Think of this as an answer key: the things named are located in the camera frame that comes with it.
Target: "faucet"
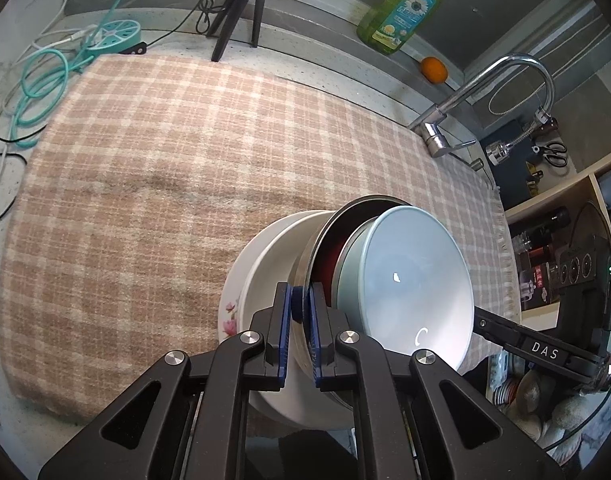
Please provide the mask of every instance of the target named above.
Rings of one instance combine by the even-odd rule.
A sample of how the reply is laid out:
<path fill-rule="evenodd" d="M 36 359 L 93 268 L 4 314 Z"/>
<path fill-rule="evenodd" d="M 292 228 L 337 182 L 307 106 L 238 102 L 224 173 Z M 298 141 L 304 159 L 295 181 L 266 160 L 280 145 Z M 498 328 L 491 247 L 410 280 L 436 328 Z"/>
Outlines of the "faucet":
<path fill-rule="evenodd" d="M 541 73 L 545 80 L 545 103 L 538 107 L 532 122 L 516 139 L 509 142 L 498 140 L 486 147 L 485 152 L 490 162 L 493 166 L 497 166 L 508 158 L 509 152 L 514 146 L 530 136 L 530 134 L 550 119 L 550 111 L 554 104 L 554 79 L 535 57 L 528 56 L 527 54 L 507 54 L 506 56 L 499 57 L 494 63 L 479 72 L 441 104 L 429 107 L 413 123 L 409 124 L 408 129 L 423 138 L 432 158 L 437 158 L 474 144 L 476 140 L 469 140 L 463 144 L 450 146 L 450 143 L 447 142 L 447 139 L 445 139 L 445 136 L 439 130 L 439 123 L 447 117 L 448 111 L 459 105 L 480 88 L 489 84 L 499 73 L 505 72 L 511 66 L 516 65 L 531 66 Z"/>

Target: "tripod leg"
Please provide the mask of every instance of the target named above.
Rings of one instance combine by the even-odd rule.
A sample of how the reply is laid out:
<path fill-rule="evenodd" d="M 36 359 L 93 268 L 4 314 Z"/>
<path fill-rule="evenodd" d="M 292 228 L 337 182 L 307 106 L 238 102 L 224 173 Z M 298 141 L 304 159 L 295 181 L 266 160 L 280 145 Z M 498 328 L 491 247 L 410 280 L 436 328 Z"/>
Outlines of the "tripod leg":
<path fill-rule="evenodd" d="M 258 47 L 258 37 L 261 32 L 261 22 L 263 21 L 263 7 L 265 0 L 256 0 L 254 3 L 254 22 L 252 23 L 252 46 Z"/>
<path fill-rule="evenodd" d="M 218 61 L 223 56 L 223 51 L 227 46 L 227 42 L 230 41 L 230 37 L 236 27 L 236 23 L 239 21 L 240 16 L 243 13 L 243 9 L 248 4 L 248 0 L 234 0 L 232 5 L 227 10 L 227 17 L 223 23 L 221 34 L 219 39 L 216 40 L 216 46 L 212 52 L 212 61 Z"/>
<path fill-rule="evenodd" d="M 223 22 L 225 15 L 228 13 L 228 10 L 230 9 L 230 7 L 232 7 L 232 3 L 234 3 L 234 1 L 235 0 L 225 0 L 223 2 L 223 5 L 221 6 L 221 10 L 219 10 L 214 20 L 212 20 L 210 27 L 207 29 L 205 33 L 206 37 L 209 38 L 210 36 L 214 36 L 216 34 L 219 26 L 221 25 L 221 22 Z"/>

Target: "orange fruit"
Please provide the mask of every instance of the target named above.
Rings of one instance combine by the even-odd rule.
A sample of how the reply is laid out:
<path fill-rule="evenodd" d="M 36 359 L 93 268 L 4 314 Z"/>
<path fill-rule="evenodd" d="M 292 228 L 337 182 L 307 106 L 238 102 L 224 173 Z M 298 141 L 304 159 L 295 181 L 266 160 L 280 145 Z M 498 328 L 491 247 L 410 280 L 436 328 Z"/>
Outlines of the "orange fruit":
<path fill-rule="evenodd" d="M 439 84 L 447 80 L 447 68 L 440 59 L 426 57 L 421 61 L 421 73 L 431 83 Z"/>

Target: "bottle label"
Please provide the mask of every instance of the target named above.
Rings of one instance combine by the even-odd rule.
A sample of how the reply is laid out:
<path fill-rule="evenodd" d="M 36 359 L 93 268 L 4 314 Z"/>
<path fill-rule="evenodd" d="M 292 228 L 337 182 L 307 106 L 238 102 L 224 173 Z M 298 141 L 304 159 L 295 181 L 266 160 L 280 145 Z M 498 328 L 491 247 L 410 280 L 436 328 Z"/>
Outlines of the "bottle label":
<path fill-rule="evenodd" d="M 435 2 L 436 0 L 403 0 L 381 23 L 372 38 L 385 46 L 397 48 L 410 37 Z"/>

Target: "dish soap bottle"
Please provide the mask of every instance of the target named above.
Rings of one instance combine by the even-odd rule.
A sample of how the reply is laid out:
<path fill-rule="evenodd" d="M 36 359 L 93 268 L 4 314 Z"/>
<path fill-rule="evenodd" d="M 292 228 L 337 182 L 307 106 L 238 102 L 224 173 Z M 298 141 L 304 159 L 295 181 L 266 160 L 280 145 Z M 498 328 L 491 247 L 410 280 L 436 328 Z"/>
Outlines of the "dish soap bottle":
<path fill-rule="evenodd" d="M 385 0 L 363 17 L 359 38 L 382 54 L 399 50 L 441 0 Z"/>

